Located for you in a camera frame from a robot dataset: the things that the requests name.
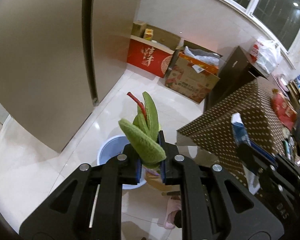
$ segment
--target blue bucket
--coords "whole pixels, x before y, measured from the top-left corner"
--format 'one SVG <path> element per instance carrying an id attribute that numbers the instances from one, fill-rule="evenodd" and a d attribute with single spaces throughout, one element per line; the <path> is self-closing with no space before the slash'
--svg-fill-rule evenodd
<path id="1" fill-rule="evenodd" d="M 124 147 L 129 144 L 129 140 L 124 135 L 116 135 L 108 139 L 99 149 L 97 156 L 97 165 L 105 164 L 112 157 L 115 157 L 123 152 Z M 146 171 L 142 167 L 140 183 L 137 185 L 123 184 L 122 189 L 134 189 L 141 187 L 146 183 Z"/>

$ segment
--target window sill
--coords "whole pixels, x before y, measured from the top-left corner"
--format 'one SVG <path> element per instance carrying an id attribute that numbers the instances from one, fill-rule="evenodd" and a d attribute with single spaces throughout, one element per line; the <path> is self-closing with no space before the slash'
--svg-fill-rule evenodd
<path id="1" fill-rule="evenodd" d="M 251 23 L 253 23 L 259 30 L 261 30 L 266 37 L 268 37 L 271 40 L 277 41 L 280 44 L 282 56 L 286 59 L 287 63 L 289 64 L 289 67 L 292 69 L 295 69 L 292 61 L 289 59 L 289 51 L 286 50 L 286 48 L 281 44 L 281 42 L 277 39 L 277 37 L 256 17 L 252 15 L 252 12 L 248 12 L 246 8 L 241 6 L 240 4 L 236 3 L 233 0 L 219 0 L 225 5 L 229 6 L 230 8 L 234 9 L 237 13 L 239 13 L 244 18 L 248 19 Z"/>

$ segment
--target stacked items on table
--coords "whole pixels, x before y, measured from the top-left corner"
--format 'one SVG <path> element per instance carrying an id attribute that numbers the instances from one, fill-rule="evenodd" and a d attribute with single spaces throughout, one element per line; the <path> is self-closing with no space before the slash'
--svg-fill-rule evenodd
<path id="1" fill-rule="evenodd" d="M 163 78 L 165 86 L 200 103 L 219 81 L 222 55 L 142 21 L 133 24 L 127 63 Z"/>

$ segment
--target red box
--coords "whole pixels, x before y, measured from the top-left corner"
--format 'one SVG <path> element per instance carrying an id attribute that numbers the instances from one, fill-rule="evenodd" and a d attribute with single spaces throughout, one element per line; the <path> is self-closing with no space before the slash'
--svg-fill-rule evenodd
<path id="1" fill-rule="evenodd" d="M 131 35 L 127 63 L 164 77 L 174 50 Z"/>

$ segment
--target green plush petal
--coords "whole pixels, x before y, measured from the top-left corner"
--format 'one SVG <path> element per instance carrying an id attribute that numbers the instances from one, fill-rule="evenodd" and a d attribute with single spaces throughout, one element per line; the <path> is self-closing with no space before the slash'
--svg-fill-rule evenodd
<path id="1" fill-rule="evenodd" d="M 150 131 L 148 129 L 145 117 L 143 113 L 138 113 L 137 116 L 133 120 L 133 125 L 138 127 L 141 131 L 143 131 L 147 136 L 150 136 Z"/>
<path id="2" fill-rule="evenodd" d="M 158 166 L 166 158 L 162 147 L 128 120 L 121 119 L 119 126 L 146 167 Z"/>
<path id="3" fill-rule="evenodd" d="M 150 130 L 151 138 L 156 142 L 159 131 L 158 112 L 151 96 L 147 92 L 142 93 L 145 100 L 145 108 L 147 114 L 147 125 Z"/>

